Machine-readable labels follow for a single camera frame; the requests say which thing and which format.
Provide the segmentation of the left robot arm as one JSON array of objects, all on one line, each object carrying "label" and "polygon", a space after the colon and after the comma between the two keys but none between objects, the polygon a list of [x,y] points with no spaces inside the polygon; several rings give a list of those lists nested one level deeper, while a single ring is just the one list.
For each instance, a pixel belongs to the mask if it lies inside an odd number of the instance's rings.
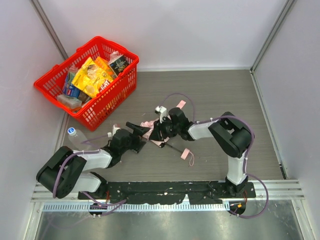
[{"label": "left robot arm", "polygon": [[107,145],[97,150],[75,151],[67,146],[60,147],[38,171],[37,182],[58,199],[73,193],[80,200],[105,198],[108,183],[93,170],[114,167],[128,150],[139,153],[146,144],[142,137],[150,131],[149,127],[130,122],[126,126],[132,131],[114,128]]}]

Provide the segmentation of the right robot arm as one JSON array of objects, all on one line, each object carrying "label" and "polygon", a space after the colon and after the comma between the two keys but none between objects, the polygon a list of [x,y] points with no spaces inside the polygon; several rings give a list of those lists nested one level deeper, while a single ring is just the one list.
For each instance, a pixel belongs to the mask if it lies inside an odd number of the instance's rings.
[{"label": "right robot arm", "polygon": [[244,191],[248,182],[247,161],[255,135],[253,130],[231,112],[205,121],[190,121],[179,107],[166,112],[159,106],[155,109],[159,119],[152,123],[148,140],[164,142],[179,135],[185,141],[214,138],[227,155],[228,172],[225,178],[231,196]]}]

